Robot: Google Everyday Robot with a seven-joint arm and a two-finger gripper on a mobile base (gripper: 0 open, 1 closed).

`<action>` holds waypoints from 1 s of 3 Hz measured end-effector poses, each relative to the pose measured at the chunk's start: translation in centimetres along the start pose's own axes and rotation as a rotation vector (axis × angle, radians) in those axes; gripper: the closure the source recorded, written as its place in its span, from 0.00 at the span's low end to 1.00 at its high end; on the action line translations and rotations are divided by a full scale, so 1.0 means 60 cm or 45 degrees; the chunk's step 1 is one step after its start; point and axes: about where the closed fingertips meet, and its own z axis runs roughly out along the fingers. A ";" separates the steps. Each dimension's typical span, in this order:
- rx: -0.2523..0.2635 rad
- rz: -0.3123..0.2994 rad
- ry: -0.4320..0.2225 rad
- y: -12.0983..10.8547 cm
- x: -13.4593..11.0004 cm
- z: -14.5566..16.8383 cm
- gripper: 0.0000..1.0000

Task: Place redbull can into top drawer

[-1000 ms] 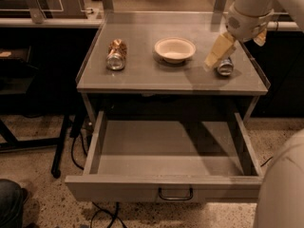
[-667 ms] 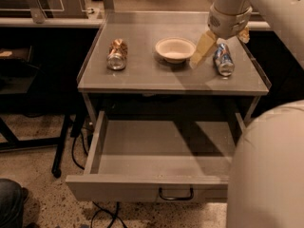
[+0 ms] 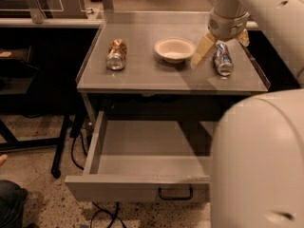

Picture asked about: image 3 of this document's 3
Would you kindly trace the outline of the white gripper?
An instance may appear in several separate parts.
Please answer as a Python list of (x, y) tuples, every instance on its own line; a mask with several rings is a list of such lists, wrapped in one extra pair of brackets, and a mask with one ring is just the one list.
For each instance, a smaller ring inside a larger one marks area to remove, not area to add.
[(217, 15), (215, 10), (210, 11), (207, 32), (199, 41), (190, 62), (191, 68), (195, 69), (205, 58), (208, 52), (215, 47), (216, 41), (229, 41), (237, 37), (237, 40), (244, 46), (250, 44), (249, 34), (246, 29), (249, 13), (244, 12), (238, 17), (225, 18)]

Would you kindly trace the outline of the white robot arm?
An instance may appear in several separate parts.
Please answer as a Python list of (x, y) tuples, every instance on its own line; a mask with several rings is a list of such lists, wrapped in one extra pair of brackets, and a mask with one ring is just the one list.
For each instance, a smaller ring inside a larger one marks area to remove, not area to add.
[[(304, 0), (215, 0), (196, 67), (248, 19), (297, 81), (304, 70)], [(304, 88), (247, 98), (218, 122), (211, 147), (211, 228), (304, 228)]]

